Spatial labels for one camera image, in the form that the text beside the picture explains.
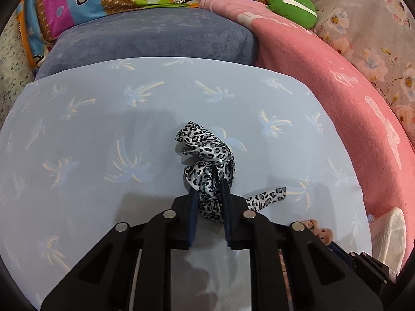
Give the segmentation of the brown spotted scrunchie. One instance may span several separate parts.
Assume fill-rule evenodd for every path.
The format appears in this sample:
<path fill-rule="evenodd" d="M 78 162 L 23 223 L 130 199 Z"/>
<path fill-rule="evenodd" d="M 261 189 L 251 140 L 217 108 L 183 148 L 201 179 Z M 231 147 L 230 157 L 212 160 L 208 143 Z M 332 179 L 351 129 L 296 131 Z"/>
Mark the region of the brown spotted scrunchie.
<path fill-rule="evenodd" d="M 320 227 L 317 220 L 309 219 L 306 221 L 301 221 L 301 223 L 315 236 L 317 236 L 323 244 L 328 246 L 333 241 L 333 231 L 329 228 Z"/>

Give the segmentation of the leopard print hair ribbon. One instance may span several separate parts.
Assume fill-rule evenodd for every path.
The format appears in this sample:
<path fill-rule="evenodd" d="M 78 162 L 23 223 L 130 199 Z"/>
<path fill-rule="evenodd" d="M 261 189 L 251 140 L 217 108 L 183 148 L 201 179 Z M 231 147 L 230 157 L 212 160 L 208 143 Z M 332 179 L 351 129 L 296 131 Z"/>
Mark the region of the leopard print hair ribbon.
<path fill-rule="evenodd" d="M 192 121 L 179 130 L 175 140 L 182 144 L 182 154 L 197 158 L 196 163 L 185 168 L 184 177 L 199 193 L 201 216 L 221 223 L 220 182 L 226 180 L 233 185 L 236 172 L 233 152 L 215 134 Z"/>

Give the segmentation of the white speckled curtain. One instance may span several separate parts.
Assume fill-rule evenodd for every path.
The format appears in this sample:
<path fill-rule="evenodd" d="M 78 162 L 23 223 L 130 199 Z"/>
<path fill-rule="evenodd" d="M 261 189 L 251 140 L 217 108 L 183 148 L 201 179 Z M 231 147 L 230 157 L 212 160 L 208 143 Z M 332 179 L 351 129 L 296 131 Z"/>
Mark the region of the white speckled curtain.
<path fill-rule="evenodd" d="M 16 11 L 1 33 L 0 42 L 1 126 L 25 86 L 34 80 L 18 28 Z"/>

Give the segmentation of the pink towel blanket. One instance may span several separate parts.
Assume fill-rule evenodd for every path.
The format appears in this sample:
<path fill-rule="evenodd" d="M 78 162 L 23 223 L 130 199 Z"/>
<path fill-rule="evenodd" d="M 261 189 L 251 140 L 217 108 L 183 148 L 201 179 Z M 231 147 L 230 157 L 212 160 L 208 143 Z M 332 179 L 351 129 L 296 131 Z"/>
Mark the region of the pink towel blanket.
<path fill-rule="evenodd" d="M 202 0 L 258 39 L 257 66 L 294 77 L 316 96 L 334 123 L 370 214 L 397 213 L 406 260 L 414 245 L 414 147 L 378 91 L 313 32 L 251 0 Z"/>

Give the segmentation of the grey floral bedsheet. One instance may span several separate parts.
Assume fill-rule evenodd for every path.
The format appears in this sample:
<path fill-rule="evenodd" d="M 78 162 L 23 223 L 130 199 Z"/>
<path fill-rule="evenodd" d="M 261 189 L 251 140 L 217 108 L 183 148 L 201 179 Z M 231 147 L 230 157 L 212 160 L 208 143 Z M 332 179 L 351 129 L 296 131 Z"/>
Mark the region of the grey floral bedsheet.
<path fill-rule="evenodd" d="M 378 90 L 414 139 L 414 16 L 403 0 L 311 0 L 314 33 Z"/>

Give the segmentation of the dark blue velvet cushion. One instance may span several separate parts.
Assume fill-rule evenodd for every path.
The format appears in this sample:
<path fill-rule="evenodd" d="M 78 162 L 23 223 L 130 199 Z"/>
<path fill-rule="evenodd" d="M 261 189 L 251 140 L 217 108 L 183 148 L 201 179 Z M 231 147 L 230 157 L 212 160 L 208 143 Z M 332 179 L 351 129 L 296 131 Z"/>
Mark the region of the dark blue velvet cushion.
<path fill-rule="evenodd" d="M 36 78 L 97 62 L 140 57 L 206 58 L 253 65 L 258 40 L 248 28 L 205 9 L 119 13 L 64 31 Z"/>

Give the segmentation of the green round plush cushion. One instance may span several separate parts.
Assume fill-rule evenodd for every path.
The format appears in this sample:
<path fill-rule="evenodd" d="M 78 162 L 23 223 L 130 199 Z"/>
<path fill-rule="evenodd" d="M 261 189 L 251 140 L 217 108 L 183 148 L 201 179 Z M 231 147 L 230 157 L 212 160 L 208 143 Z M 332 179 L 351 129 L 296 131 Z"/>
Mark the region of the green round plush cushion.
<path fill-rule="evenodd" d="M 318 16 L 311 0 L 268 0 L 268 3 L 271 11 L 305 29 L 316 25 Z"/>

